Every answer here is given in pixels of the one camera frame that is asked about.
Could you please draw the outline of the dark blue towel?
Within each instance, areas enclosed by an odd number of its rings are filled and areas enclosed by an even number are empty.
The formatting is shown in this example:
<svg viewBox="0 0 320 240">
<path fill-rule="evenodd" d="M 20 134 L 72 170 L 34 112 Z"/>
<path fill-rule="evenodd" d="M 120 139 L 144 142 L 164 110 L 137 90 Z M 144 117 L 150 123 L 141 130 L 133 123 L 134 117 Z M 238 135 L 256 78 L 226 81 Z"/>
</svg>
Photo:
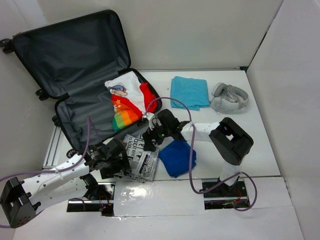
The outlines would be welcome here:
<svg viewBox="0 0 320 240">
<path fill-rule="evenodd" d="M 177 178 L 189 171 L 191 147 L 185 141 L 174 140 L 158 156 L 170 177 Z"/>
</svg>

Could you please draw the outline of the newspaper print cloth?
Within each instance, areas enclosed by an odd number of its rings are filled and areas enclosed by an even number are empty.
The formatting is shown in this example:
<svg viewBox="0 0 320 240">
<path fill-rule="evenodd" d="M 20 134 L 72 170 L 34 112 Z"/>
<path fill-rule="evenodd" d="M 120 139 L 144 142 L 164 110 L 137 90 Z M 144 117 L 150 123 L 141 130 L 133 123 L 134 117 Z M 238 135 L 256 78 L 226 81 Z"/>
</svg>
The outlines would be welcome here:
<svg viewBox="0 0 320 240">
<path fill-rule="evenodd" d="M 140 183 L 153 182 L 158 166 L 160 149 L 157 147 L 155 151 L 144 150 L 145 141 L 142 135 L 132 136 L 127 134 L 122 143 L 126 149 L 130 171 L 121 171 L 114 176 Z"/>
</svg>

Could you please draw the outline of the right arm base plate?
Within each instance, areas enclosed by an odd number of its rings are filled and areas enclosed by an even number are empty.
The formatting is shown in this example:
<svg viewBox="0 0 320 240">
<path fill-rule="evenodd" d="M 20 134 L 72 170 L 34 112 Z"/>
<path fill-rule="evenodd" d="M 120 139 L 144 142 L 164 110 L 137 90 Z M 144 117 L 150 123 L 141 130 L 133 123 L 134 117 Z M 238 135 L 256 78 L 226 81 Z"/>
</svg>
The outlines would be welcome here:
<svg viewBox="0 0 320 240">
<path fill-rule="evenodd" d="M 251 205 L 243 180 L 238 181 L 231 190 L 219 186 L 205 193 L 203 198 L 205 210 L 233 209 L 234 205 L 237 209 L 246 209 Z"/>
</svg>

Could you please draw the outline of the rainbow cartoon white shirt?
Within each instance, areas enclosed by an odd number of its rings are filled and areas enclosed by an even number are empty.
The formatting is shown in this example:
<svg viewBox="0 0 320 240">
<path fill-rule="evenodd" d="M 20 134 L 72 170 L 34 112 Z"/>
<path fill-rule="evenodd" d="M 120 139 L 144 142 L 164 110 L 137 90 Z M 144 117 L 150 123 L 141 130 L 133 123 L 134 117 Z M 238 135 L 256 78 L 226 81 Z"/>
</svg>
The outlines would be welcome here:
<svg viewBox="0 0 320 240">
<path fill-rule="evenodd" d="M 112 127 L 115 132 L 140 120 L 146 110 L 154 112 L 158 107 L 149 84 L 140 82 L 133 71 L 106 81 L 104 86 L 111 93 L 114 108 Z"/>
</svg>

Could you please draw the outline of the light blue shirt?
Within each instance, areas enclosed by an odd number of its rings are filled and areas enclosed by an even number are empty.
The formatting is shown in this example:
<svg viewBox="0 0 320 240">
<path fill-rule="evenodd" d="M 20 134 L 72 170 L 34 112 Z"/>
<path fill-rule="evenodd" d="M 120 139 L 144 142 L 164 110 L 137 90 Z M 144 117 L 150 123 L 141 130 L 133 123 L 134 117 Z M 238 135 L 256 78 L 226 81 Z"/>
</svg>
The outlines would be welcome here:
<svg viewBox="0 0 320 240">
<path fill-rule="evenodd" d="M 189 110 L 199 111 L 210 106 L 205 79 L 175 76 L 171 80 L 170 97 L 182 102 Z"/>
</svg>

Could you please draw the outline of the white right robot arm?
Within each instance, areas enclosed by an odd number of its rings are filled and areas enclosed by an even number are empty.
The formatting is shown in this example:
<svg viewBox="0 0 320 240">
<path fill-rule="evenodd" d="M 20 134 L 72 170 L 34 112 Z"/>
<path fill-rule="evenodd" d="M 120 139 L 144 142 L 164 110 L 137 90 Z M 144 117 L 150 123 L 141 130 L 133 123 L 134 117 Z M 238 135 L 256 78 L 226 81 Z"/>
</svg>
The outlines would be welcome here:
<svg viewBox="0 0 320 240">
<path fill-rule="evenodd" d="M 179 121 L 170 110 L 164 109 L 157 115 L 145 113 L 142 120 L 148 122 L 148 129 L 142 134 L 145 151 L 154 152 L 156 145 L 161 145 L 167 137 L 183 142 L 213 143 L 225 160 L 218 190 L 223 196 L 230 196 L 235 191 L 242 161 L 254 141 L 231 118 L 225 117 L 220 122 L 193 123 L 191 120 Z"/>
</svg>

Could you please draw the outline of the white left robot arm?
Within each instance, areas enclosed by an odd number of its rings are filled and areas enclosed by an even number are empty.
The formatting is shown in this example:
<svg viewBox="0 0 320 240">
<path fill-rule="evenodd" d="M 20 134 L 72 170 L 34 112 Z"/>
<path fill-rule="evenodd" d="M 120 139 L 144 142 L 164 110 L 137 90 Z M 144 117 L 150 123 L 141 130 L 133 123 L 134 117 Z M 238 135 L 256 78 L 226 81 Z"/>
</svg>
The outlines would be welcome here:
<svg viewBox="0 0 320 240">
<path fill-rule="evenodd" d="M 75 154 L 50 170 L 36 172 L 32 177 L 5 177 L 0 206 L 7 218 L 8 228 L 16 229 L 38 216 L 43 210 L 71 199 L 94 200 L 111 198 L 106 188 L 98 184 L 92 172 L 101 171 L 108 178 L 130 170 L 124 145 L 117 139 L 85 149 L 89 161 Z"/>
</svg>

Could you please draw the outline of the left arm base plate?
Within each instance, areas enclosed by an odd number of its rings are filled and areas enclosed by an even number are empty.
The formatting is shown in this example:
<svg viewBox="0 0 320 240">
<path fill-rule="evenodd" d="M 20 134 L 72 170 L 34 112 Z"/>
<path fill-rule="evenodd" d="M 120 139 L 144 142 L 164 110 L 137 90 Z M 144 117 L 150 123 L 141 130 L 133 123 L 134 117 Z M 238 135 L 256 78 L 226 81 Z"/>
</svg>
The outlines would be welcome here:
<svg viewBox="0 0 320 240">
<path fill-rule="evenodd" d="M 67 213 L 100 213 L 101 216 L 114 216 L 115 182 L 99 182 L 98 192 L 89 198 L 72 198 L 67 203 Z"/>
</svg>

